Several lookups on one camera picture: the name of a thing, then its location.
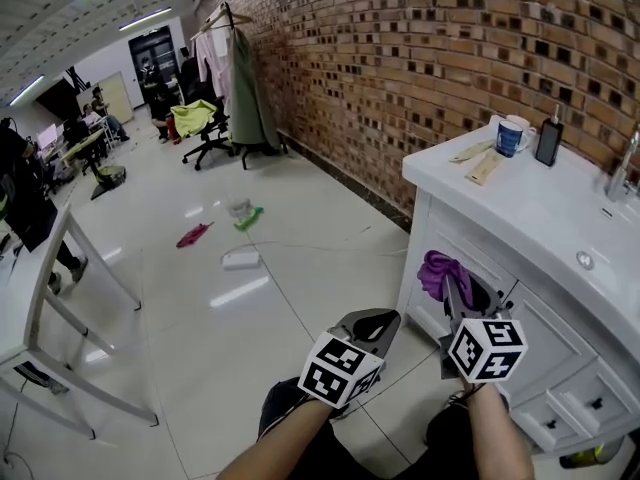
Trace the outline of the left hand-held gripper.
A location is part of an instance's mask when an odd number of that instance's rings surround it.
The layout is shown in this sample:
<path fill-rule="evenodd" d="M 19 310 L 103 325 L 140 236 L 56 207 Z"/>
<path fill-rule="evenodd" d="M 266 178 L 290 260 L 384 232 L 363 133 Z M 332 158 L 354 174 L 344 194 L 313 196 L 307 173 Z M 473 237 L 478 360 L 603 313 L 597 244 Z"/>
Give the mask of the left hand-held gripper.
<path fill-rule="evenodd" d="M 392 309 L 348 313 L 331 331 L 363 341 L 368 352 L 323 332 L 306 359 L 298 388 L 333 408 L 343 408 L 367 393 L 384 366 L 377 356 L 387 354 L 400 324 L 400 314 Z"/>

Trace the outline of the white cabinet door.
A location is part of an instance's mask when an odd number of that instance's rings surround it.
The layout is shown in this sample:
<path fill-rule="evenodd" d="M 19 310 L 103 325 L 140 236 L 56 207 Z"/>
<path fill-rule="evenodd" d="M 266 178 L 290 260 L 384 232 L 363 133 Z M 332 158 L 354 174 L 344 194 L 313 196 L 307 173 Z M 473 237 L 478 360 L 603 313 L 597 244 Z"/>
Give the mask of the white cabinet door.
<path fill-rule="evenodd" d="M 502 383 L 515 407 L 556 386 L 596 357 L 594 349 L 556 311 L 522 283 L 507 305 L 521 323 L 528 351 Z"/>
<path fill-rule="evenodd" d="M 449 230 L 438 220 L 427 225 L 421 244 L 420 259 L 428 250 L 437 250 L 458 260 L 467 270 L 479 276 L 504 301 L 516 284 L 516 278 L 467 238 Z M 407 313 L 431 338 L 437 341 L 450 332 L 449 319 L 440 302 L 422 290 L 415 279 L 407 305 Z"/>

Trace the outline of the purple cloth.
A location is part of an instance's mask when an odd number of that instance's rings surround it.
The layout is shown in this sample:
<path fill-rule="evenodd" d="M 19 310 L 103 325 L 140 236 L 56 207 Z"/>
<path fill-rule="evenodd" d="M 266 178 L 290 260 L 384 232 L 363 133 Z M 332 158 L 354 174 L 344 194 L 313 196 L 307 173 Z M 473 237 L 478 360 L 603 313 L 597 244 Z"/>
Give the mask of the purple cloth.
<path fill-rule="evenodd" d="M 445 299 L 445 278 L 448 275 L 453 277 L 465 307 L 471 310 L 473 308 L 473 291 L 470 273 L 456 259 L 440 251 L 429 250 L 417 273 L 422 290 L 432 299 L 443 302 Z"/>

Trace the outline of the person's left forearm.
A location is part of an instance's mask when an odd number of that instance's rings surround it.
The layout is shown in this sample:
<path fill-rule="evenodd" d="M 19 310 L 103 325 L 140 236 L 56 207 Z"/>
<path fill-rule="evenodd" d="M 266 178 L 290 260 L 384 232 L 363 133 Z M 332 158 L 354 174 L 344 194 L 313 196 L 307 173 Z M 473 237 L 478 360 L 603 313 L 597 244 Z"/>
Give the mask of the person's left forearm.
<path fill-rule="evenodd" d="M 357 464 L 336 439 L 332 408 L 309 401 L 234 459 L 218 480 L 331 480 Z"/>

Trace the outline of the white drawer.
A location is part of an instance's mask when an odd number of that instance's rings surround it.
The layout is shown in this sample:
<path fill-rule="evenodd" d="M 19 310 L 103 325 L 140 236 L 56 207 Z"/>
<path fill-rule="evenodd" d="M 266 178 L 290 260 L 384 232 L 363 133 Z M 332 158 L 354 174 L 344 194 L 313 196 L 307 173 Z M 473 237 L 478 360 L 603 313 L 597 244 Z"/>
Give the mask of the white drawer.
<path fill-rule="evenodd" d="M 553 396 L 543 394 L 512 411 L 513 419 L 545 452 L 553 452 L 578 444 L 589 437 L 578 420 Z M 556 420 L 555 429 L 546 423 Z"/>
<path fill-rule="evenodd" d="M 592 435 L 600 435 L 640 415 L 640 401 L 601 359 L 557 385 L 552 394 Z M 602 398 L 602 407 L 594 410 L 591 403 L 598 397 Z"/>

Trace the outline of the person's leg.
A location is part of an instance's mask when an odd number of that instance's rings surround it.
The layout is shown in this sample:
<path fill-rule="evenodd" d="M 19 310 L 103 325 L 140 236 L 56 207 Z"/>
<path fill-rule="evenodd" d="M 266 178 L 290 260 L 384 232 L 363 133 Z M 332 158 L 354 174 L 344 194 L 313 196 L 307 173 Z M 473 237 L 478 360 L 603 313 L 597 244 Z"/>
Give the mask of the person's leg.
<path fill-rule="evenodd" d="M 298 387 L 299 380 L 299 377 L 294 377 L 280 381 L 269 390 L 262 405 L 258 441 L 295 409 L 307 402 L 316 401 L 311 394 Z"/>
<path fill-rule="evenodd" d="M 470 447 L 472 428 L 467 406 L 453 403 L 441 410 L 428 424 L 425 444 L 428 448 Z"/>

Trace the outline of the person's right leg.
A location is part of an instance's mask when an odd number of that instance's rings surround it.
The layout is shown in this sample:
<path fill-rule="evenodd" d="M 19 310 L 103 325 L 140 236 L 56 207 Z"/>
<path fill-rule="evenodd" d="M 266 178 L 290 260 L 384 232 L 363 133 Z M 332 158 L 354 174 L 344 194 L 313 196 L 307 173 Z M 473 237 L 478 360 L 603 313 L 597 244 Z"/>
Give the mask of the person's right leg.
<path fill-rule="evenodd" d="M 453 403 L 441 410 L 428 424 L 425 444 L 428 448 L 470 447 L 472 428 L 467 406 Z"/>

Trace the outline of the white power strip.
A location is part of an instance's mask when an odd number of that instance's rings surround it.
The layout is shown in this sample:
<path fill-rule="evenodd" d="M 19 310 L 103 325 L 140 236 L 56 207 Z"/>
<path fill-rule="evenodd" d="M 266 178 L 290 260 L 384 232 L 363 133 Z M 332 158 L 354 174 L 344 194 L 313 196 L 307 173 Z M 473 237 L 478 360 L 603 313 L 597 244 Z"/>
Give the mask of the white power strip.
<path fill-rule="evenodd" d="M 260 254 L 253 252 L 228 253 L 222 257 L 225 270 L 257 268 L 260 265 Z"/>

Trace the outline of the green spray bottle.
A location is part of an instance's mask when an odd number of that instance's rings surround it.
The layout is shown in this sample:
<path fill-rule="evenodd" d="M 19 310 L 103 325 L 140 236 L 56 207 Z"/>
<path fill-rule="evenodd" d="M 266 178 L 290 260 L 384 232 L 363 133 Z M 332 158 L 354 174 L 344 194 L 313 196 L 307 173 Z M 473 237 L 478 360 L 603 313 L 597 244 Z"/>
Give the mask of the green spray bottle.
<path fill-rule="evenodd" d="M 246 232 L 256 224 L 263 212 L 264 209 L 262 207 L 253 207 L 244 217 L 234 223 L 234 227 L 241 232 Z"/>

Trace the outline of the blue ceramic mug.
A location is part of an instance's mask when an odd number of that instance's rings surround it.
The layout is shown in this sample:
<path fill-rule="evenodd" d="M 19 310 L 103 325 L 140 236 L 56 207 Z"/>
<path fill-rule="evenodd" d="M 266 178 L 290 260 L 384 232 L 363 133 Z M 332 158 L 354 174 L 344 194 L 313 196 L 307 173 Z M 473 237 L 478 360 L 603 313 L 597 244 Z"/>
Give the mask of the blue ceramic mug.
<path fill-rule="evenodd" d="M 512 158 L 530 145 L 536 133 L 536 128 L 525 118 L 507 115 L 498 124 L 496 150 L 506 158 Z"/>

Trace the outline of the black office chair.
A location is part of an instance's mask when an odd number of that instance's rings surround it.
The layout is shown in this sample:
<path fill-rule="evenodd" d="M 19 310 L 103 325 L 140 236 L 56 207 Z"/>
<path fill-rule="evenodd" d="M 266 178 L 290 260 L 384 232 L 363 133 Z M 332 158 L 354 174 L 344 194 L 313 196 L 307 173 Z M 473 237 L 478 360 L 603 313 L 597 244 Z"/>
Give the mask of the black office chair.
<path fill-rule="evenodd" d="M 229 116 L 225 113 L 224 97 L 217 97 L 213 101 L 213 106 L 216 110 L 213 115 L 213 122 L 207 124 L 199 133 L 201 144 L 195 149 L 187 152 L 182 157 L 182 163 L 187 164 L 189 158 L 195 154 L 198 157 L 195 160 L 194 169 L 196 171 L 201 170 L 201 162 L 207 153 L 218 149 L 225 151 L 229 157 L 235 156 L 235 148 L 231 144 L 231 138 L 229 135 Z"/>

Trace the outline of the yellow-green garment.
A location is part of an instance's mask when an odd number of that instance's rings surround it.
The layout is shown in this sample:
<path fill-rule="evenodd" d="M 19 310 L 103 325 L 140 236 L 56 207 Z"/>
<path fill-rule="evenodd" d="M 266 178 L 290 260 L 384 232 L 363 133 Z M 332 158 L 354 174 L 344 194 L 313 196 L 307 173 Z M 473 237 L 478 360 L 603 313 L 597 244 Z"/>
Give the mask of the yellow-green garment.
<path fill-rule="evenodd" d="M 172 106 L 170 110 L 174 118 L 176 132 L 181 138 L 198 135 L 208 124 L 213 122 L 218 113 L 214 104 L 202 99 L 188 105 Z"/>

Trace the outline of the green black bag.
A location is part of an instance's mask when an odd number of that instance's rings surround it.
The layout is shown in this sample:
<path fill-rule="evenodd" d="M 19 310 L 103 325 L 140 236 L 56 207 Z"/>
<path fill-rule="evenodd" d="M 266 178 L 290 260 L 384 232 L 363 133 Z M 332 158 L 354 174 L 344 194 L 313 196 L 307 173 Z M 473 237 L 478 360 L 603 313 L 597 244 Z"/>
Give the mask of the green black bag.
<path fill-rule="evenodd" d="M 127 171 L 123 166 L 106 166 L 97 169 L 94 177 L 97 185 L 91 195 L 92 200 L 122 185 L 126 181 Z"/>

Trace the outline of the pink hanging garment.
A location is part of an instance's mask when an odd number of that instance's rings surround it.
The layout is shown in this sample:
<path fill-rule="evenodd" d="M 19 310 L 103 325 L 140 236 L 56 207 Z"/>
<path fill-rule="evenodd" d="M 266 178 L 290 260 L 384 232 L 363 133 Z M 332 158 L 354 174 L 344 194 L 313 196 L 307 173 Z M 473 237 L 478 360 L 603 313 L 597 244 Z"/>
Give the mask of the pink hanging garment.
<path fill-rule="evenodd" d="M 229 98 L 231 84 L 231 35 L 229 28 L 208 30 L 195 38 L 195 54 L 199 77 L 205 82 L 210 72 L 217 96 Z"/>

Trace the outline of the black garment rack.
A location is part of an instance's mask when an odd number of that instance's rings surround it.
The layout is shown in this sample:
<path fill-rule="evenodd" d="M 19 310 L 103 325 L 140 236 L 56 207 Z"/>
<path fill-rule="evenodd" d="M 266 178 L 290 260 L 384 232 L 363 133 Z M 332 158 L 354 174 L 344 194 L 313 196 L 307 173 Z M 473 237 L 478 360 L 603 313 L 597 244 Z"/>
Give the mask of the black garment rack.
<path fill-rule="evenodd" d="M 253 22 L 253 19 L 251 17 L 232 12 L 228 3 L 221 4 L 220 7 L 219 7 L 219 10 L 214 12 L 212 15 L 210 15 L 210 17 L 207 18 L 205 24 L 200 27 L 199 32 L 195 36 L 193 36 L 191 38 L 192 45 L 194 47 L 194 53 L 195 53 L 195 38 L 198 35 L 200 35 L 201 33 L 205 32 L 205 31 L 208 31 L 208 30 L 213 30 L 213 29 L 229 28 L 230 29 L 230 35 L 231 35 L 232 34 L 232 30 L 234 28 L 238 27 L 243 32 L 243 30 L 241 29 L 241 26 L 244 25 L 244 24 L 250 24 L 252 22 Z M 254 55 L 254 63 L 255 63 L 255 68 L 256 68 L 256 74 L 257 74 L 259 80 L 262 82 L 262 79 L 260 78 L 259 68 L 257 67 L 255 55 Z M 209 82 L 212 85 L 210 72 L 207 72 L 207 75 L 208 75 L 208 77 L 207 77 L 206 81 L 203 82 L 203 83 Z M 264 89 L 264 92 L 265 92 L 265 95 L 266 95 L 266 90 L 265 90 L 263 82 L 262 82 L 262 86 L 263 86 L 263 89 Z M 224 106 L 225 106 L 225 109 L 227 111 L 229 111 L 229 98 L 224 97 Z M 274 154 L 277 154 L 279 152 L 286 152 L 287 151 L 287 147 L 282 142 L 280 137 L 279 137 L 279 139 L 280 139 L 280 149 L 278 151 L 272 150 L 266 144 L 264 144 L 264 145 L 254 145 L 254 146 L 238 145 L 238 144 L 234 143 L 233 140 L 232 140 L 231 128 L 230 128 L 230 138 L 231 138 L 232 144 L 235 147 L 235 150 L 238 153 L 241 154 L 241 163 L 242 163 L 243 167 L 247 166 L 247 157 L 252 153 L 260 153 L 262 155 L 267 156 L 267 155 L 274 155 Z"/>

